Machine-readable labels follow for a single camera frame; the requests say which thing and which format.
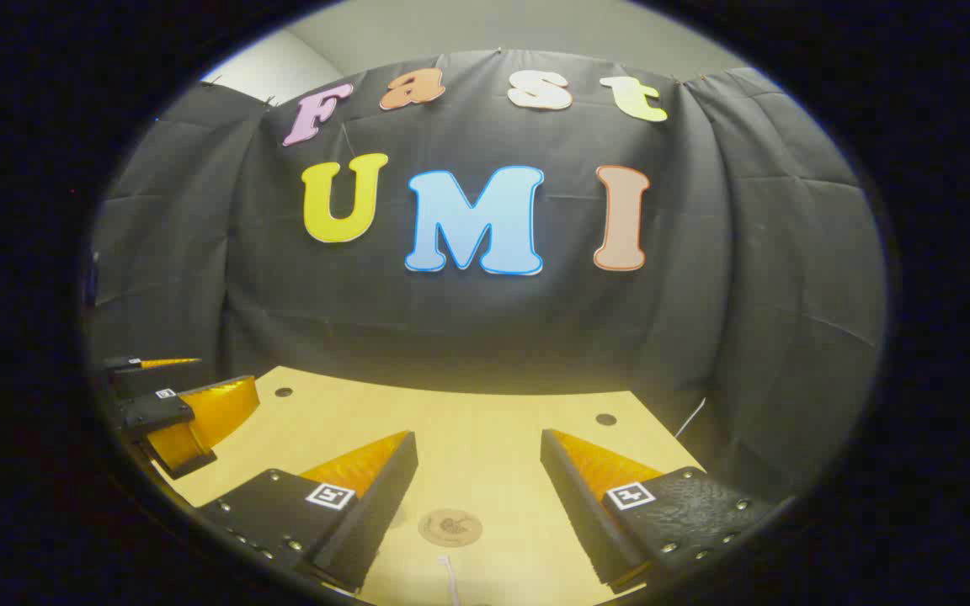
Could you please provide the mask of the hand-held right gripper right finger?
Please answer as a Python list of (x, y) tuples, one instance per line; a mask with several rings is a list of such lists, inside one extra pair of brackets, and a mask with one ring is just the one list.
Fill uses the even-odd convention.
[(598, 582), (673, 589), (732, 561), (789, 503), (713, 475), (671, 442), (659, 463), (569, 431), (541, 433), (540, 460)]

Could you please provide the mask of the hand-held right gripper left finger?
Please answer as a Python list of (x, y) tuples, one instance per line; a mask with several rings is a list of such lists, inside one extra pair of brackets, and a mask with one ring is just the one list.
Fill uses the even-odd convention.
[(415, 433), (397, 431), (305, 472), (263, 470), (197, 511), (260, 561), (354, 593), (417, 467)]

